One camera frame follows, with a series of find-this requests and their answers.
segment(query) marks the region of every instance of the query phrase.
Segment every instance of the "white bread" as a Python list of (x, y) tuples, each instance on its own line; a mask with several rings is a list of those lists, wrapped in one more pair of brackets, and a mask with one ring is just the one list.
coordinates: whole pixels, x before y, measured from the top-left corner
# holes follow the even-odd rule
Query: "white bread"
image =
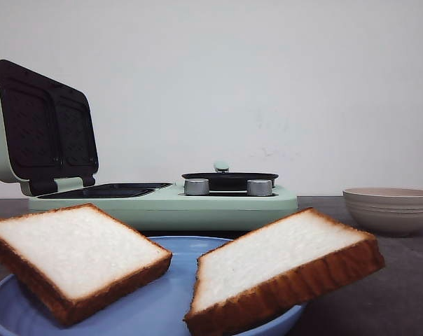
[(375, 236), (314, 209), (281, 218), (197, 260), (191, 334), (239, 333), (382, 267)]
[(0, 262), (66, 326), (162, 276), (171, 257), (92, 204), (0, 220)]

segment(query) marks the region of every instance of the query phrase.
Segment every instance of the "sandwich maker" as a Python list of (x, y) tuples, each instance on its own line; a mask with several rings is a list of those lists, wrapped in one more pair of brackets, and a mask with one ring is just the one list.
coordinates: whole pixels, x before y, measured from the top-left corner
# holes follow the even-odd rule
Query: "sandwich maker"
[(252, 230), (297, 210), (276, 174), (184, 174), (179, 182), (95, 185), (98, 157), (85, 95), (0, 60), (0, 180), (31, 212), (93, 203), (138, 230)]

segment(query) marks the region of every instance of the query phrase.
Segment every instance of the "bowl rim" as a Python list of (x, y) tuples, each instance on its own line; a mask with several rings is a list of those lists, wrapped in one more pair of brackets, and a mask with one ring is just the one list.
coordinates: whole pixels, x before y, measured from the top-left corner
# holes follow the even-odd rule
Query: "bowl rim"
[(388, 188), (388, 187), (358, 187), (358, 188), (346, 188), (342, 191), (343, 194), (359, 195), (359, 196), (371, 196), (371, 197), (385, 197), (385, 198), (423, 198), (423, 195), (378, 195), (369, 193), (367, 190), (407, 190), (423, 193), (422, 189), (410, 189), (410, 188)]

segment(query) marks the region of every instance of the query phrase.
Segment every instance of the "dark table surface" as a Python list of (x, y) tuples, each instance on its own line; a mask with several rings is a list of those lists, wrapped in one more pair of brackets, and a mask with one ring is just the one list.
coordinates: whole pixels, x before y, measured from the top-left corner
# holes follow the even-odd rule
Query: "dark table surface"
[[(299, 197), (299, 209), (314, 207), (356, 227), (342, 197)], [(0, 218), (28, 212), (25, 199), (0, 199)], [(147, 236), (204, 235), (236, 238), (244, 232), (145, 231)], [(406, 238), (377, 236), (386, 267), (356, 283), (311, 301), (288, 336), (423, 335), (423, 230)], [(8, 271), (0, 265), (0, 280)]]

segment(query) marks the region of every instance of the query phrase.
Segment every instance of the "lid handle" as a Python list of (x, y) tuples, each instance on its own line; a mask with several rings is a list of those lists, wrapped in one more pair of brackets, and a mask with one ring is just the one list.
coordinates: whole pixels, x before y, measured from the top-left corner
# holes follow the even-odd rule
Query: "lid handle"
[(215, 161), (213, 163), (214, 171), (216, 173), (228, 173), (228, 163), (226, 161)]

